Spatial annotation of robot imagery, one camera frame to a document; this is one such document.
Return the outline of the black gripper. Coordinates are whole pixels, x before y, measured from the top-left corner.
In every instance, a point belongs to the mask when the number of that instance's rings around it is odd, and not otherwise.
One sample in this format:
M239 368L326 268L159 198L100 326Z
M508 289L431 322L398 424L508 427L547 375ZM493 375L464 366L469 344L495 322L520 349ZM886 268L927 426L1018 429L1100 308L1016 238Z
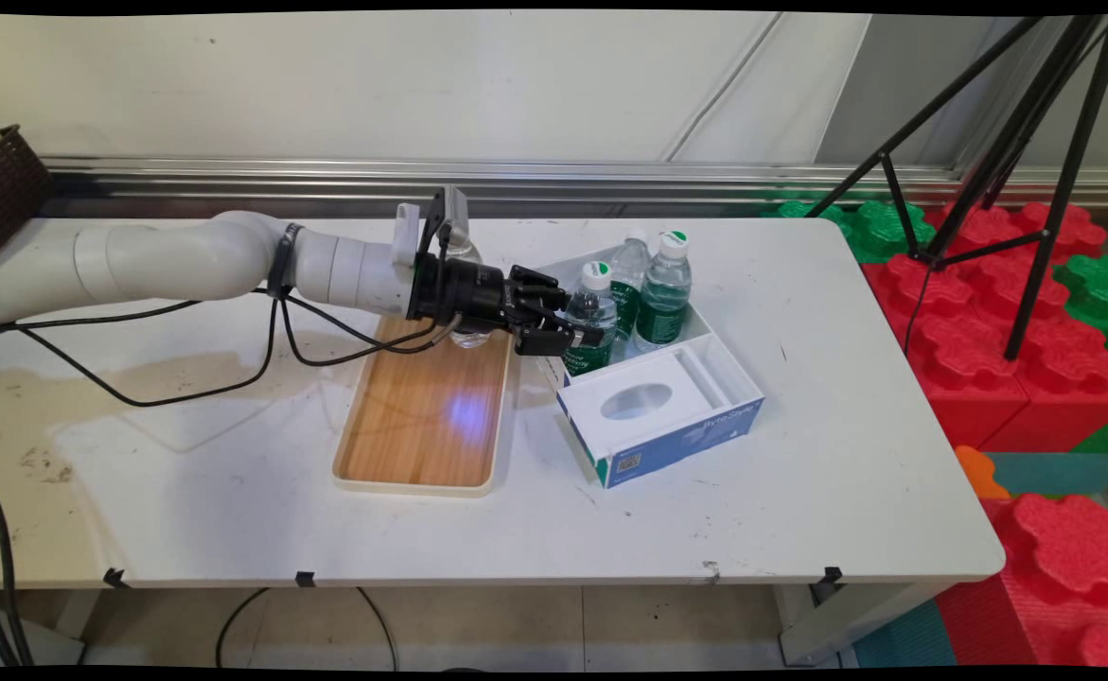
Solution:
M519 324L514 298L548 311L563 311L570 293L556 277L529 269L512 268L512 283L501 269L437 254L416 255L416 271L408 318L432 320L460 333L511 332ZM579 345L602 345L603 329L567 322L553 316L516 326L516 354L561 357Z

